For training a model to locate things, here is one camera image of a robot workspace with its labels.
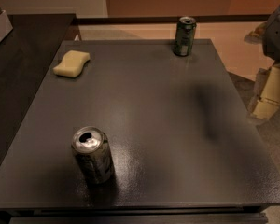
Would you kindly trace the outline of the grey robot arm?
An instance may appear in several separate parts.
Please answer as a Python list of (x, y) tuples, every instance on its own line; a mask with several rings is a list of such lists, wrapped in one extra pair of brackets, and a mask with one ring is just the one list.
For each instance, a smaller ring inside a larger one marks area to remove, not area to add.
[(248, 106), (253, 119), (269, 119), (280, 107), (280, 5), (265, 24), (262, 49), (273, 65), (257, 73), (254, 96)]

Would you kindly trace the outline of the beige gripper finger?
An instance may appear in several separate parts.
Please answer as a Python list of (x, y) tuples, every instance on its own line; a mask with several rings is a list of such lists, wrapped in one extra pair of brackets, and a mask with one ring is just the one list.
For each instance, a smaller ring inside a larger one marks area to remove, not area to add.
[(253, 97), (248, 105), (252, 119), (270, 119), (280, 107), (280, 62), (269, 69), (260, 68), (256, 75)]

